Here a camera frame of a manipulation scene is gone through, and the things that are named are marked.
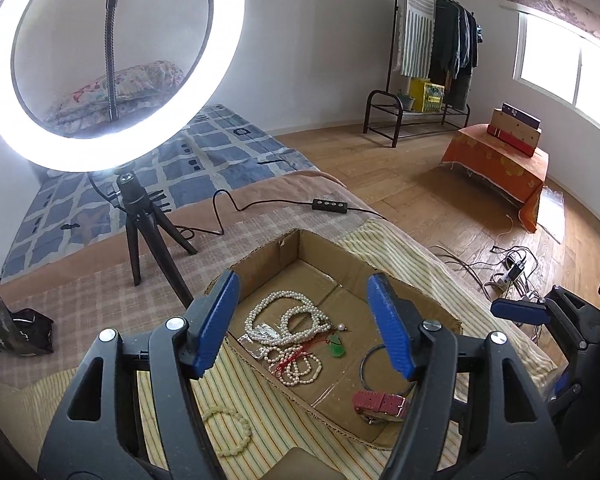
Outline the black thin bangle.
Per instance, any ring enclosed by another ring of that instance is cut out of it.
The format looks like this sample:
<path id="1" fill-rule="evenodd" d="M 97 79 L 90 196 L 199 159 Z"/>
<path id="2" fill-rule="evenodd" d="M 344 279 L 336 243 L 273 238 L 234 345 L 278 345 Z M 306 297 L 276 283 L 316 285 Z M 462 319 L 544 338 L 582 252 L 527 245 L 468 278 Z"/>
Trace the black thin bangle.
<path id="1" fill-rule="evenodd" d="M 360 362 L 360 366 L 358 367 L 358 378 L 360 378 L 360 382 L 362 384 L 362 387 L 364 390 L 367 391 L 375 391 L 372 388 L 370 388 L 370 386 L 368 385 L 368 383 L 366 382 L 365 379 L 365 367 L 366 367 L 366 363 L 368 361 L 368 359 L 377 351 L 380 350 L 386 350 L 386 346 L 384 344 L 376 344 L 376 346 L 373 346 L 373 348 L 370 348 L 370 350 L 368 350 L 366 352 L 366 355 L 364 356 L 364 358 L 361 360 Z M 410 393 L 412 393 L 412 391 L 415 388 L 415 384 L 414 382 L 409 382 L 406 386 L 406 388 L 398 393 L 395 393 L 397 396 L 408 396 Z"/>

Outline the green jade pendant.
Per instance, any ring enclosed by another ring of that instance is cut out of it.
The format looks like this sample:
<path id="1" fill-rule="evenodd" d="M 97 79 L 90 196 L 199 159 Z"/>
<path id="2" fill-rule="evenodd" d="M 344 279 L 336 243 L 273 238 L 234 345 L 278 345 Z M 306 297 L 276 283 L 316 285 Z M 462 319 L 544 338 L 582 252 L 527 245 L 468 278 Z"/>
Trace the green jade pendant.
<path id="1" fill-rule="evenodd" d="M 346 349 L 340 337 L 336 334 L 329 334 L 327 337 L 328 350 L 333 358 L 340 359 L 346 354 Z"/>

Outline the brown cardboard box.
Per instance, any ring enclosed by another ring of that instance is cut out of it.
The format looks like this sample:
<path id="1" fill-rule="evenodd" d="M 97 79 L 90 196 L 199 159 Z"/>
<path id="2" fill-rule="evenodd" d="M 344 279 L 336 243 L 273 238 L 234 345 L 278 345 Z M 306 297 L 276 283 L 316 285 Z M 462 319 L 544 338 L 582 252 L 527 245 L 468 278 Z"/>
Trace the brown cardboard box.
<path id="1" fill-rule="evenodd" d="M 372 248 L 372 258 L 365 261 L 341 244 L 310 231 L 295 230 L 236 263 L 233 269 L 240 278 L 240 296 L 228 329 L 227 347 L 270 386 L 333 430 L 372 448 L 388 450 L 396 442 L 399 424 L 370 425 L 355 414 L 352 403 L 354 394 L 362 388 L 363 378 L 385 392 L 396 391 L 406 384 L 391 368 L 388 356 L 374 356 L 367 365 L 361 363 L 364 353 L 380 341 L 367 304 L 368 279 L 376 272 L 384 272 L 398 296 L 410 300 L 424 318 L 433 318 L 456 334 L 462 330 L 462 324 L 422 286 L 400 278 L 398 272 L 378 260 L 382 236 L 367 238 L 356 231 L 350 240 L 356 247 Z M 258 344 L 248 341 L 246 336 L 248 313 L 266 295 L 281 290 L 301 292 L 332 324 L 346 326 L 341 337 L 344 353 L 340 358 L 332 356 L 324 340 L 310 348 L 309 352 L 321 360 L 323 368 L 309 385 L 285 386 L 274 376 L 273 363 L 259 359 Z"/>

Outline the yellow striped cloth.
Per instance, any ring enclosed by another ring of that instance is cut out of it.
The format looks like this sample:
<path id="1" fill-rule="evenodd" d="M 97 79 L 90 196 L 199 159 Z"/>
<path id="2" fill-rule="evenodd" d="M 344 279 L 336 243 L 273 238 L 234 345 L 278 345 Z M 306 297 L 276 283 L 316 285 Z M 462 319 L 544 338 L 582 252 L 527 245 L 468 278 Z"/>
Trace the yellow striped cloth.
<path id="1" fill-rule="evenodd" d="M 542 349 L 513 323 L 490 315 L 484 300 L 455 281 L 407 234 L 387 222 L 368 220 L 338 243 L 352 255 L 440 301 L 460 319 L 464 335 L 486 336 L 492 330 L 502 330 L 538 387 L 546 386 L 553 377 L 557 366 Z M 0 426 L 17 451 L 36 462 L 53 414 L 76 372 L 63 366 L 54 374 L 46 373 L 20 386 L 8 376 L 16 365 L 15 360 L 0 362 Z M 376 479 L 388 462 L 389 451 L 328 428 L 258 375 L 230 347 L 221 349 L 215 366 L 193 389 L 202 408 L 228 406 L 250 422 L 251 441 L 245 451 L 221 460 L 228 478 L 258 478 L 291 448 L 302 448 L 349 479 Z"/>

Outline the pink checked blanket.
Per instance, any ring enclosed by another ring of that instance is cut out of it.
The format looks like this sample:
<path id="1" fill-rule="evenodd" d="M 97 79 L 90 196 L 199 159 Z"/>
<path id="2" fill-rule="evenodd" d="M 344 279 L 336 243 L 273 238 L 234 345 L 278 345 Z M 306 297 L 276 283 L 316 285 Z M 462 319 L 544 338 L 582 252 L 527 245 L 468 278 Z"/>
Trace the pink checked blanket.
<path id="1" fill-rule="evenodd" d="M 336 240 L 371 215 L 370 205 L 337 179 L 300 171 L 173 211 L 174 223 L 197 229 L 198 252 L 190 256 L 176 245 L 170 251 L 199 296 L 226 268 L 279 235 L 305 229 Z M 10 308 L 31 308 L 54 321 L 53 353 L 20 358 L 0 352 L 2 364 L 17 363 L 9 378 L 22 386 L 63 366 L 75 368 L 104 328 L 136 334 L 184 312 L 148 252 L 140 254 L 140 270 L 143 281 L 135 286 L 126 238 L 118 234 L 0 286 Z"/>

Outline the orange cloth covered table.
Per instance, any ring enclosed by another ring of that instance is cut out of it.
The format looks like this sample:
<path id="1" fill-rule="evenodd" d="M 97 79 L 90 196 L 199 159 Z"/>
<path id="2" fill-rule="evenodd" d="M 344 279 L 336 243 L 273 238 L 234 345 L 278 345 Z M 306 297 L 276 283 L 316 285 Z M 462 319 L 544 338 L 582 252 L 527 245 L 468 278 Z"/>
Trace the orange cloth covered table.
<path id="1" fill-rule="evenodd" d="M 441 162 L 460 165 L 486 179 L 518 205 L 518 220 L 534 233 L 550 158 L 540 148 L 527 156 L 489 133 L 488 124 L 471 125 L 454 134 Z"/>

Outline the stacked boxes on table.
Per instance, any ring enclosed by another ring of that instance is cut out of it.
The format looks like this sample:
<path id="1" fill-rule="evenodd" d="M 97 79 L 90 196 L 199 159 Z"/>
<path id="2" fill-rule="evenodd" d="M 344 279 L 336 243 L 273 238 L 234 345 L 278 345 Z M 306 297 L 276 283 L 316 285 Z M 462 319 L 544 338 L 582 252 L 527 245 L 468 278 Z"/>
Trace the stacked boxes on table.
<path id="1" fill-rule="evenodd" d="M 506 103 L 494 108 L 486 131 L 528 157 L 534 155 L 542 134 L 535 117 Z"/>

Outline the blue patterned bed sheet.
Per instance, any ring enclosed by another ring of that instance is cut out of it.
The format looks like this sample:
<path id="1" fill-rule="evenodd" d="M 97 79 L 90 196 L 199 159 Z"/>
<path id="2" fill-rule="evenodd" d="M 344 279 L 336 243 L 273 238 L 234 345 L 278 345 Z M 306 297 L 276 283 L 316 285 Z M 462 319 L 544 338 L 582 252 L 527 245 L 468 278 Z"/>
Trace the blue patterned bed sheet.
<path id="1" fill-rule="evenodd" d="M 178 134 L 132 163 L 140 185 L 164 212 L 208 200 L 219 188 L 233 191 L 313 168 L 306 156 L 223 105 L 203 108 Z M 124 213 L 102 198 L 115 192 L 111 170 L 47 178 L 12 242 L 0 282 L 122 232 Z"/>

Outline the black printed bag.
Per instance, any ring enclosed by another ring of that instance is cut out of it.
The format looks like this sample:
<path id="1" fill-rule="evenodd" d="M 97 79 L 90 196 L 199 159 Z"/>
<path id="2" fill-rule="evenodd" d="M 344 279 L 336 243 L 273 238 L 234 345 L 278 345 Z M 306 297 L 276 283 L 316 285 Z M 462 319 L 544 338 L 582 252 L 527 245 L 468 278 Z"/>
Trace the black printed bag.
<path id="1" fill-rule="evenodd" d="M 33 309 L 12 312 L 0 295 L 0 352 L 22 358 L 53 353 L 53 324 Z"/>

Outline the black clothes rack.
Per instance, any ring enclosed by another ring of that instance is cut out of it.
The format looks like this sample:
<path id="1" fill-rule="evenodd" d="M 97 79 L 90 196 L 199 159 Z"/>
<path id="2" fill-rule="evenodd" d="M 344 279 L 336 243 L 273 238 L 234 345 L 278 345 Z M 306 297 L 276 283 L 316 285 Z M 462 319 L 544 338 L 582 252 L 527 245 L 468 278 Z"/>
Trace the black clothes rack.
<path id="1" fill-rule="evenodd" d="M 390 142 L 392 148 L 396 148 L 400 140 L 419 138 L 420 136 L 436 136 L 437 134 L 446 133 L 445 126 L 452 128 L 460 128 L 455 122 L 452 122 L 451 117 L 463 117 L 464 127 L 469 124 L 471 118 L 471 107 L 466 104 L 460 110 L 459 108 L 443 104 L 438 112 L 418 112 L 417 110 L 407 110 L 404 106 L 404 98 L 400 98 L 395 93 L 390 91 L 392 81 L 392 62 L 394 48 L 396 47 L 396 32 L 398 31 L 398 13 L 399 0 L 393 0 L 392 8 L 392 26 L 391 26 L 391 44 L 389 50 L 389 61 L 387 67 L 387 75 L 385 85 L 380 89 L 372 90 L 366 98 L 365 114 L 363 120 L 362 133 L 376 133 Z M 392 125 L 392 133 L 388 133 L 389 125 L 372 124 L 372 113 L 379 112 L 387 114 L 394 119 Z M 438 130 L 426 132 L 404 132 L 403 128 L 422 127 L 428 125 L 439 125 Z"/>

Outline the yellow green box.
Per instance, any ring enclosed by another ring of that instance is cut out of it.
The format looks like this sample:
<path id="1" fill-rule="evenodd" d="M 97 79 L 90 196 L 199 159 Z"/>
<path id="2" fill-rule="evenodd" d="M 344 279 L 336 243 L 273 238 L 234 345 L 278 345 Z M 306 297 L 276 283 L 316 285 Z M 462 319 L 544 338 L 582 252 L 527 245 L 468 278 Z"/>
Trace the yellow green box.
<path id="1" fill-rule="evenodd" d="M 419 113 L 439 113 L 443 106 L 445 86 L 428 79 L 412 78 L 408 95 L 413 99 L 412 110 Z"/>

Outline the floral folded quilt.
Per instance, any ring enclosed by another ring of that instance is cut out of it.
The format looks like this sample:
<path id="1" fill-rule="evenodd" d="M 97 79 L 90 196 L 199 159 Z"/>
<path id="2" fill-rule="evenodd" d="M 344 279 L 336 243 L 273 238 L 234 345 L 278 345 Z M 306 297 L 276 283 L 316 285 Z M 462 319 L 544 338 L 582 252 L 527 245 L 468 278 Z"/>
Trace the floral folded quilt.
<path id="1" fill-rule="evenodd" d="M 119 70 L 116 84 L 119 126 L 130 126 L 151 115 L 181 87 L 183 71 L 169 61 L 155 61 Z M 43 119 L 54 133 L 89 138 L 109 132 L 107 79 L 101 76 L 57 101 Z"/>

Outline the window with floral valance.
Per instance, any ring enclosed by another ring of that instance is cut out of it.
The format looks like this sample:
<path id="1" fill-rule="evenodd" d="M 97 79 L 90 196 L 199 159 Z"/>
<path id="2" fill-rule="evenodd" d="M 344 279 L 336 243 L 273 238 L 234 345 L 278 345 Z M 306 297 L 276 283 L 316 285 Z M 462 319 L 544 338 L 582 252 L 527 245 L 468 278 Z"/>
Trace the window with floral valance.
<path id="1" fill-rule="evenodd" d="M 600 17 L 572 0 L 502 0 L 518 12 L 514 77 L 600 126 Z"/>

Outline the dark hanging clothes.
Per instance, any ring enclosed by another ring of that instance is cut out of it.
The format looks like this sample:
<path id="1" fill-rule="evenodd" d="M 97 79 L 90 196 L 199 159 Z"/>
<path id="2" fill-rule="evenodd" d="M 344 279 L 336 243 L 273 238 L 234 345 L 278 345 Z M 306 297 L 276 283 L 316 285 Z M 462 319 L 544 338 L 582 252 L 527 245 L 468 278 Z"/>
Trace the dark hanging clothes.
<path id="1" fill-rule="evenodd" d="M 456 110 L 464 110 L 468 104 L 481 43 L 482 29 L 472 12 L 455 0 L 436 1 L 428 78 L 445 88 L 444 102 Z"/>

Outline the striped hanging towel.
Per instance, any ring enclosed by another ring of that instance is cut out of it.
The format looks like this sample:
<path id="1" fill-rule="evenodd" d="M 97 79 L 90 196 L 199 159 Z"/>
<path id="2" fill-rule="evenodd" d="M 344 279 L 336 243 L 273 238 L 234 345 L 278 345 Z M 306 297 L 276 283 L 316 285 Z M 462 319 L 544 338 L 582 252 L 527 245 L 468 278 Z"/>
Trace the striped hanging towel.
<path id="1" fill-rule="evenodd" d="M 393 69 L 403 77 L 428 77 L 436 0 L 398 0 Z"/>

